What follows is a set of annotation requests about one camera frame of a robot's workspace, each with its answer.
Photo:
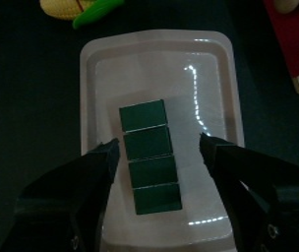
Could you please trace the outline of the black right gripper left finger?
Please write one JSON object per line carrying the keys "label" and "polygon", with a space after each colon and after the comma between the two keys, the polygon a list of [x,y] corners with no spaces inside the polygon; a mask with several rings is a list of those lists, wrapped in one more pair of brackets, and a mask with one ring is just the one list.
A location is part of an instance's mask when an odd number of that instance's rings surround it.
{"label": "black right gripper left finger", "polygon": [[99,252],[117,162],[110,140],[23,188],[0,252]]}

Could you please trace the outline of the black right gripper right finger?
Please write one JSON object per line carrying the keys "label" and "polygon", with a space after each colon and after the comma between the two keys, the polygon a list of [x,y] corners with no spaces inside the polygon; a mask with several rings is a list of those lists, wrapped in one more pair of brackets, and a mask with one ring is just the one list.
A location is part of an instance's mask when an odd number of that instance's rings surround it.
{"label": "black right gripper right finger", "polygon": [[201,135],[237,252],[299,252],[299,166]]}

